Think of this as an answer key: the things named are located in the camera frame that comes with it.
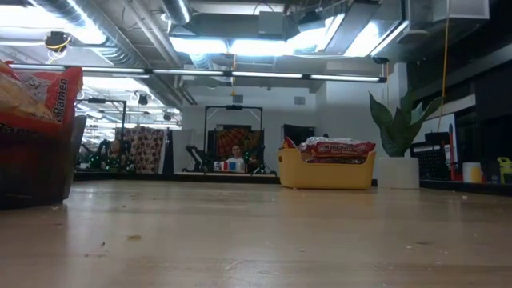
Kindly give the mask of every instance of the yellow bin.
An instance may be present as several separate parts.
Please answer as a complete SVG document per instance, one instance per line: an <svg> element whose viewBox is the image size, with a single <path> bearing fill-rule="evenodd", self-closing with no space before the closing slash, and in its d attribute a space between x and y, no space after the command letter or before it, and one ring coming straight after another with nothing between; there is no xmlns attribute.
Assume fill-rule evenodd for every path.
<svg viewBox="0 0 512 288"><path fill-rule="evenodd" d="M502 175L502 184L505 184L505 173L512 173L512 161L507 157L498 158L499 172Z"/></svg>
<svg viewBox="0 0 512 288"><path fill-rule="evenodd" d="M279 177L289 188L365 190L371 187L375 155L370 152L361 165L306 163L297 149L281 149Z"/></svg>

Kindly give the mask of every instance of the snake plant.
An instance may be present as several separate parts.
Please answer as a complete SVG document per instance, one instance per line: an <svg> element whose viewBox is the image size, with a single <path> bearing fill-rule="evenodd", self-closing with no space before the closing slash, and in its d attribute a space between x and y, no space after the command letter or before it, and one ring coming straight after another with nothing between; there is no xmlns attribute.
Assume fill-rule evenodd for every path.
<svg viewBox="0 0 512 288"><path fill-rule="evenodd" d="M438 110L442 98L436 98L423 110L423 102L413 109L413 95L407 93L400 99L400 108L396 109L394 118L391 112L370 93L371 117L381 131L384 151L390 157L404 157L424 121Z"/></svg>

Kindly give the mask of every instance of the snack package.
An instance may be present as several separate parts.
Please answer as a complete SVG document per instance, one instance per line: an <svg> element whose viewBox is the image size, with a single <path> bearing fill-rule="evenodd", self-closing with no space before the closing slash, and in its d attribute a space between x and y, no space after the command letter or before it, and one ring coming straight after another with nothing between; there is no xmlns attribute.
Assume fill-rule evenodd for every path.
<svg viewBox="0 0 512 288"><path fill-rule="evenodd" d="M367 156L375 149L375 143L350 138L310 137L298 149L314 158Z"/></svg>
<svg viewBox="0 0 512 288"><path fill-rule="evenodd" d="M366 157L309 158L306 163L364 164Z"/></svg>
<svg viewBox="0 0 512 288"><path fill-rule="evenodd" d="M0 62L0 132L59 136L81 89L81 68L16 74Z"/></svg>
<svg viewBox="0 0 512 288"><path fill-rule="evenodd" d="M293 141L291 141L290 138L285 137L285 139L281 143L281 148L280 149L293 149L293 148L297 148L295 143Z"/></svg>

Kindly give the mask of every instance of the person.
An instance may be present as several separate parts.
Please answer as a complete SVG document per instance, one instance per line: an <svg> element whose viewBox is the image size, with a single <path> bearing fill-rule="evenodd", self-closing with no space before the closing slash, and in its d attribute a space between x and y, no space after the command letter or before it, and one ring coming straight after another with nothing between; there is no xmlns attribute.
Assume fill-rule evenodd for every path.
<svg viewBox="0 0 512 288"><path fill-rule="evenodd" d="M233 148L231 148L231 153L233 153L233 157L227 159L228 162L244 163L242 151L238 145L235 145Z"/></svg>

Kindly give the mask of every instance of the white planter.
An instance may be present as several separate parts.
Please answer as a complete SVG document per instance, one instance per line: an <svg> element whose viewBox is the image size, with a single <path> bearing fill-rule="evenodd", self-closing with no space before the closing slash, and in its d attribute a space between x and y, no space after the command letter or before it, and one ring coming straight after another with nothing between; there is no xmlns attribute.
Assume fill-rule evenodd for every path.
<svg viewBox="0 0 512 288"><path fill-rule="evenodd" d="M377 172L379 188L419 189L417 158L378 158Z"/></svg>

